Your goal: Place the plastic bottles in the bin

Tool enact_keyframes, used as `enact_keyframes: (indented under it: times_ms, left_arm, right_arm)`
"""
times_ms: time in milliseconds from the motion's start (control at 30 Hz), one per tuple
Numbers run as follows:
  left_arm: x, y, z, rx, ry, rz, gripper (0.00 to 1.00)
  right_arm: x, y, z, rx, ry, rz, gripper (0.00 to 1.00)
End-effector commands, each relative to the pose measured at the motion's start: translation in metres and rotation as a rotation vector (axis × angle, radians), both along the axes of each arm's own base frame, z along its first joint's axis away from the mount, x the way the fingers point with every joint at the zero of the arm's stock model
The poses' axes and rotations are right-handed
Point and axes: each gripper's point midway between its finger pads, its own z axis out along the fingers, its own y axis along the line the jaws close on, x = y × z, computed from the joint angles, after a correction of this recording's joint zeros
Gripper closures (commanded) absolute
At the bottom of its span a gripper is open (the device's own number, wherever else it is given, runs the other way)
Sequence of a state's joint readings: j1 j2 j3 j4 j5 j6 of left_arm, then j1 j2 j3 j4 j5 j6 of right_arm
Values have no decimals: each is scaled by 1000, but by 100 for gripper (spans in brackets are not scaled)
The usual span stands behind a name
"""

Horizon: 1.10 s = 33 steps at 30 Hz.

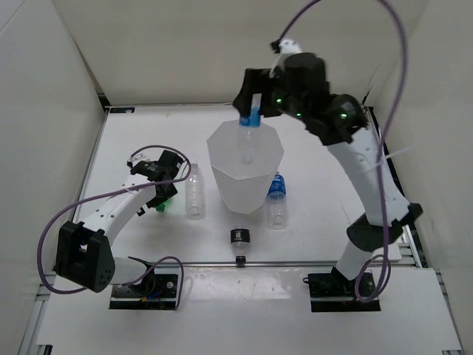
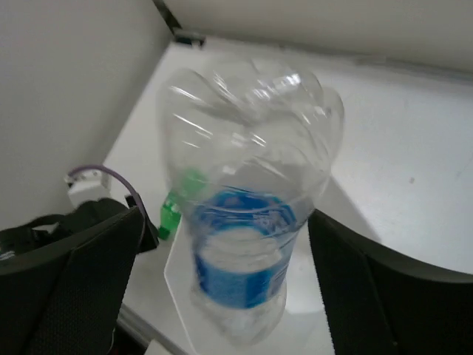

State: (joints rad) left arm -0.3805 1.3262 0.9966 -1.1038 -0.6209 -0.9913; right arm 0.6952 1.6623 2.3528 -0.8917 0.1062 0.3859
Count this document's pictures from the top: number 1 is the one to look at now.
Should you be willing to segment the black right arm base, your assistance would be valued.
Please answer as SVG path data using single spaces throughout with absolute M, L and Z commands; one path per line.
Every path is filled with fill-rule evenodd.
M 368 303 L 357 300 L 354 285 L 347 288 L 332 274 L 308 274 L 302 282 L 308 285 L 313 313 L 381 311 L 378 299 Z

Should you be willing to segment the blue Pocari Sweat bottle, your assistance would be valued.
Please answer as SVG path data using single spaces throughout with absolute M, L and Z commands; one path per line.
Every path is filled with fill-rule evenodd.
M 267 223 L 271 229 L 285 229 L 287 226 L 287 196 L 285 179 L 276 172 L 266 197 Z

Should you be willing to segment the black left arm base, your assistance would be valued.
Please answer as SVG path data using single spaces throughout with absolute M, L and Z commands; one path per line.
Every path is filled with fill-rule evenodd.
M 180 292 L 178 266 L 156 268 L 138 284 L 112 286 L 109 309 L 129 311 L 175 311 Z

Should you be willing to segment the clear bottle blue label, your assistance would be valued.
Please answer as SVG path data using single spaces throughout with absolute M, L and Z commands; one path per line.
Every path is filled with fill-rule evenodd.
M 241 116 L 237 126 L 237 147 L 241 153 L 241 161 L 245 165 L 253 163 L 262 136 L 261 116 L 259 107 L 253 106 L 248 117 Z

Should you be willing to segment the clear unlabeled plastic bottle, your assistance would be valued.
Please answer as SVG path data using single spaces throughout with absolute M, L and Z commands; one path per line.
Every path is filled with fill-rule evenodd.
M 198 163 L 191 163 L 191 171 L 186 180 L 186 214 L 191 220 L 205 217 L 205 183 Z

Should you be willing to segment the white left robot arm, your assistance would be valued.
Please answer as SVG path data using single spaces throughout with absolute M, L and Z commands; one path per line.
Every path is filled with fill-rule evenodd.
M 151 266 L 132 257 L 114 257 L 112 245 L 126 224 L 177 194 L 177 175 L 186 159 L 165 149 L 158 160 L 128 162 L 130 173 L 116 195 L 77 223 L 59 229 L 55 273 L 99 293 L 108 285 L 129 286 L 139 296 L 154 290 Z

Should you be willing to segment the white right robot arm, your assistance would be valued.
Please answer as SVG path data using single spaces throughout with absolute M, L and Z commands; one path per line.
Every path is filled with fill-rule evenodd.
M 362 216 L 347 228 L 349 242 L 332 270 L 334 291 L 347 296 L 357 289 L 358 275 L 374 251 L 393 244 L 422 208 L 410 203 L 395 185 L 360 103 L 351 95 L 330 91 L 321 58 L 298 53 L 273 70 L 247 69 L 233 101 L 239 114 L 250 114 L 255 95 L 261 97 L 260 115 L 289 115 L 321 141 L 364 207 Z

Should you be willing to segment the green plastic soda bottle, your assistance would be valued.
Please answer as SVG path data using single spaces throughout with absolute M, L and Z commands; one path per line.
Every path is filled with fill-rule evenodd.
M 158 213 L 164 213 L 166 212 L 167 210 L 169 210 L 169 208 L 172 206 L 172 204 L 174 203 L 174 199 L 171 198 L 171 199 L 168 199 L 167 201 L 161 203 L 160 205 L 158 205 L 155 210 L 158 212 Z

